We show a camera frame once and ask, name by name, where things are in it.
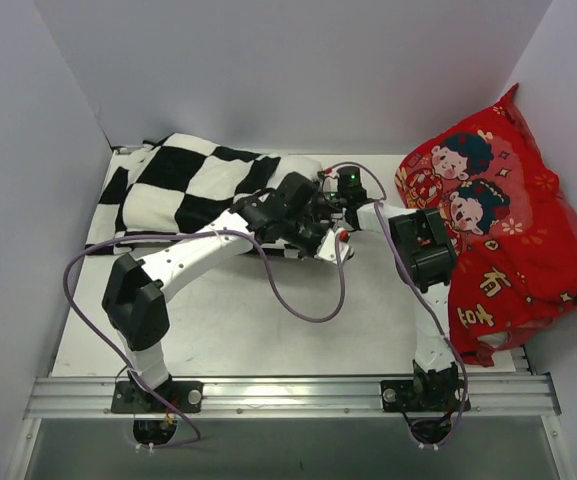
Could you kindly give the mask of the black white checkered pillowcase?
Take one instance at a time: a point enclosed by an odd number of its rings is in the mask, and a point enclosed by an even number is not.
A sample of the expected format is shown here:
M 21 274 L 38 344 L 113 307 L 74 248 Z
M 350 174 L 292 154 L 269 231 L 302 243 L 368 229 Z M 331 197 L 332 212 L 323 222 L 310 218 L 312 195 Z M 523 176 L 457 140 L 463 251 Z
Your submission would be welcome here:
M 278 188 L 292 173 L 288 156 L 230 148 L 182 133 L 117 153 L 85 244 L 197 232 L 239 199 Z

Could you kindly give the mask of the white pillow yellow edge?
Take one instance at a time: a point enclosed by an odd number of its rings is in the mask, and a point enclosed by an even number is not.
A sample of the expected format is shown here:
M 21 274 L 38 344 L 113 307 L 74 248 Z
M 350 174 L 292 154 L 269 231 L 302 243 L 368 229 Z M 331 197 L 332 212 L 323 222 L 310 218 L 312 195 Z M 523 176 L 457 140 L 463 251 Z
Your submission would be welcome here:
M 319 161 L 300 155 L 289 155 L 287 157 L 287 165 L 292 172 L 298 173 L 311 181 L 316 181 L 319 178 L 319 173 L 323 170 Z

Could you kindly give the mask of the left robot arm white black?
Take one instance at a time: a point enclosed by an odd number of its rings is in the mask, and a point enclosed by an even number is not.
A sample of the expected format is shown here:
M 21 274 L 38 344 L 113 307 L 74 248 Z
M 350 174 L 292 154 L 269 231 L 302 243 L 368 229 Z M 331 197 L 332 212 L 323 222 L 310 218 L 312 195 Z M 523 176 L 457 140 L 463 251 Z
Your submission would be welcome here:
M 170 399 L 162 340 L 170 327 L 167 304 L 184 287 L 222 262 L 278 240 L 307 257 L 334 259 L 332 224 L 312 214 L 319 193 L 319 181 L 290 173 L 277 187 L 238 199 L 189 238 L 114 262 L 101 305 L 119 333 L 138 383 L 134 398 L 144 409 L 161 410 Z

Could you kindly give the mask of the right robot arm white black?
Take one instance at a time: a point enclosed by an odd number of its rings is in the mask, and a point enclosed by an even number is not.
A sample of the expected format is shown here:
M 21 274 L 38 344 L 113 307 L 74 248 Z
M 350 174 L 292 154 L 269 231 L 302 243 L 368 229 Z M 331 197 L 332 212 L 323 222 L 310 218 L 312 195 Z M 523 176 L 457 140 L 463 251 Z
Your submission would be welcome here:
M 369 197 L 364 170 L 344 162 L 319 172 L 317 208 L 353 230 L 384 235 L 400 279 L 417 300 L 411 395 L 418 406 L 433 409 L 447 397 L 446 385 L 458 383 L 462 366 L 450 340 L 448 315 L 457 255 L 437 209 L 404 208 Z

